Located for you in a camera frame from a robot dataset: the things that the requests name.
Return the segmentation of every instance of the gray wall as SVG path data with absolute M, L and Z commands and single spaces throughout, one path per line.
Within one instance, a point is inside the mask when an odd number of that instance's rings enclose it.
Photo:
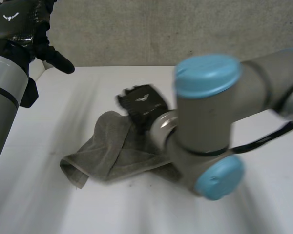
M 293 0 L 61 0 L 49 36 L 76 66 L 248 59 L 293 46 Z

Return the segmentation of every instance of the white table surface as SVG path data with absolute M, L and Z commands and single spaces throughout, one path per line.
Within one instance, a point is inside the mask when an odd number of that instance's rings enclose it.
M 20 108 L 0 158 L 0 234 L 293 234 L 293 132 L 242 155 L 247 174 L 219 201 L 194 197 L 151 173 L 103 185 L 72 186 L 61 158 L 91 136 L 97 118 L 116 110 L 114 96 L 153 83 L 173 103 L 173 67 L 49 69 L 39 99 Z M 281 126 L 263 112 L 234 125 L 233 144 Z

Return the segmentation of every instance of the white logo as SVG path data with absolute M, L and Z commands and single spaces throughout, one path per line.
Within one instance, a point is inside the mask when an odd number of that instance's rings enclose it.
M 18 15 L 19 13 L 17 12 L 14 16 L 5 16 L 5 15 L 3 15 L 3 17 L 6 19 L 6 20 L 8 20 L 9 22 L 11 21 L 11 19 L 14 19 L 17 15 Z
M 148 98 L 148 94 L 147 95 L 144 95 L 143 98 L 138 98 L 136 101 L 146 101 Z

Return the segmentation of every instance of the black cable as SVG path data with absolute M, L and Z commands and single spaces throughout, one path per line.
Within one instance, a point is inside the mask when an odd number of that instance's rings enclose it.
M 269 141 L 272 141 L 286 133 L 288 133 L 289 131 L 293 130 L 293 122 L 288 122 L 286 125 L 284 125 L 282 128 L 280 128 L 279 130 L 257 140 L 254 141 L 250 144 L 246 144 L 246 145 L 241 145 L 238 147 L 234 147 L 232 148 L 232 151 L 235 154 L 242 154 L 242 153 L 246 153 L 248 151 L 257 149 L 258 147 L 263 146 L 264 144 L 268 143 Z

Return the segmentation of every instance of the gray towel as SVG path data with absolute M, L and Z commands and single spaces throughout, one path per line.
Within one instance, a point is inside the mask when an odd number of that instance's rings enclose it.
M 60 167 L 78 188 L 89 176 L 111 182 L 149 170 L 172 182 L 180 179 L 170 158 L 147 136 L 137 134 L 127 116 L 114 111 L 99 117 L 93 137 L 76 153 L 64 157 Z

